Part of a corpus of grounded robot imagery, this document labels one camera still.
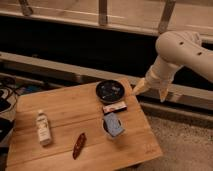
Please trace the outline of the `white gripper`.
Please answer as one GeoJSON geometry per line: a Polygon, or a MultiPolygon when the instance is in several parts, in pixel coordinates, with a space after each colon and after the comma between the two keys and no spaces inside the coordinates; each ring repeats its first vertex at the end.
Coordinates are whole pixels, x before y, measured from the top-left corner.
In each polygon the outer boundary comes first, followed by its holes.
{"type": "Polygon", "coordinates": [[[138,95],[150,88],[157,89],[159,90],[160,101],[164,102],[168,95],[168,87],[173,82],[176,72],[181,68],[181,65],[167,62],[158,56],[147,71],[145,79],[142,78],[137,83],[132,93],[138,95]]]}

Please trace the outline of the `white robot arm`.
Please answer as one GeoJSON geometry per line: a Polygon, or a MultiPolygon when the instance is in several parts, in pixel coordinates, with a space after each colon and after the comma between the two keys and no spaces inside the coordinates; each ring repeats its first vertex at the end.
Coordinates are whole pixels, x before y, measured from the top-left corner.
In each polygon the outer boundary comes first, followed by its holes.
{"type": "Polygon", "coordinates": [[[213,50],[202,47],[198,32],[167,31],[157,38],[155,49],[158,56],[134,87],[134,95],[154,88],[164,102],[175,74],[182,67],[188,67],[213,83],[213,50]]]}

